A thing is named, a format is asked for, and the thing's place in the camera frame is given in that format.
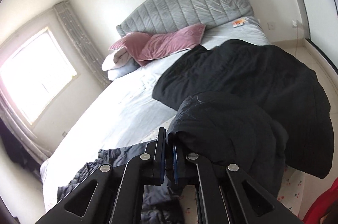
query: white bed sheet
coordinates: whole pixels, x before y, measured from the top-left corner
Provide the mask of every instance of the white bed sheet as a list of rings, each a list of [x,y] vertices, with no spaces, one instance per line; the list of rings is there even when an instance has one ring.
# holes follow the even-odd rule
[[[229,39],[257,45],[269,44],[254,17],[243,26],[226,23],[205,32],[202,45],[212,49]],[[174,117],[176,111],[152,99],[159,77],[183,54],[182,51],[152,61],[145,67],[112,82],[69,131],[54,154],[41,166],[46,211],[57,201],[57,189],[74,177],[86,162],[94,161],[100,149],[130,146]]]

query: wall outlet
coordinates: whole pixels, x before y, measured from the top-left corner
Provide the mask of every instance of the wall outlet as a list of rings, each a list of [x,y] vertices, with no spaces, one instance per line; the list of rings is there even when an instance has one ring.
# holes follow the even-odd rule
[[[299,21],[298,20],[292,20],[292,27],[297,28],[299,25]]]
[[[275,22],[268,22],[268,28],[269,28],[269,30],[275,30],[276,29],[276,23]]]

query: window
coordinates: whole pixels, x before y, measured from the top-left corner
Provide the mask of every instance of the window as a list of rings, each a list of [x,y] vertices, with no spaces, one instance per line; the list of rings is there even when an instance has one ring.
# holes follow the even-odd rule
[[[30,124],[76,75],[48,27],[26,41],[0,69],[8,94]]]

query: headboard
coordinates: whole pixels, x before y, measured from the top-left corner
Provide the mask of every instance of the headboard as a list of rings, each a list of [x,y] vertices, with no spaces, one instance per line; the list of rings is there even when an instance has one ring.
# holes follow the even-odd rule
[[[199,22],[210,29],[252,15],[248,0],[146,0],[116,29],[121,37],[135,31],[164,34]]]

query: black jacket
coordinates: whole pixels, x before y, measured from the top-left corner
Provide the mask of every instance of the black jacket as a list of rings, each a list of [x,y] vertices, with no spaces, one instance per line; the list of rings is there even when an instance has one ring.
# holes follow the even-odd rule
[[[236,163],[277,197],[288,135],[252,101],[225,92],[188,97],[168,129],[173,139],[217,165]]]
[[[196,93],[223,91],[251,99],[287,131],[286,163],[324,178],[332,166],[330,104],[316,74],[274,45],[229,40],[196,46],[158,80],[153,98],[178,110]]]

